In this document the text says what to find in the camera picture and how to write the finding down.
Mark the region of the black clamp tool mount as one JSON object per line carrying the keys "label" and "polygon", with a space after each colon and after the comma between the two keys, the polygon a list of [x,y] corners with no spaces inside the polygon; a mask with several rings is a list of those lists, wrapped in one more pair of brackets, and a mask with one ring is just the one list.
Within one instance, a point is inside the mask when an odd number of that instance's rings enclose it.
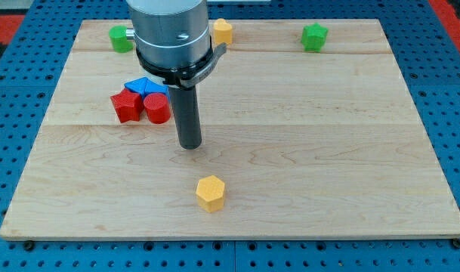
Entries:
{"label": "black clamp tool mount", "polygon": [[190,88],[206,79],[217,66],[219,58],[227,52],[227,44],[220,43],[215,49],[209,48],[207,54],[195,64],[183,68],[161,68],[144,60],[137,49],[136,55],[140,66],[145,70],[147,78],[159,85],[172,88]]}

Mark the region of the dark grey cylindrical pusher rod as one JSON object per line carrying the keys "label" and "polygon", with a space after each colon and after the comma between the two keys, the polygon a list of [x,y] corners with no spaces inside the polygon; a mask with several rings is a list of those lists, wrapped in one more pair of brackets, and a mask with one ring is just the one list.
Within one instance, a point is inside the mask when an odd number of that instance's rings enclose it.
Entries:
{"label": "dark grey cylindrical pusher rod", "polygon": [[179,144],[194,150],[202,143],[196,87],[169,89]]}

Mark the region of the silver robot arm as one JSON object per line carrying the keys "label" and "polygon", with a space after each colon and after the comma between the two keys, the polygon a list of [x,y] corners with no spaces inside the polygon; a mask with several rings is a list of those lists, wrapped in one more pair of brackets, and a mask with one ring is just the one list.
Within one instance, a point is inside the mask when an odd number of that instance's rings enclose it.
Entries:
{"label": "silver robot arm", "polygon": [[179,144],[202,143],[196,86],[226,53],[213,45],[206,0],[127,0],[132,37],[149,78],[168,87]]}

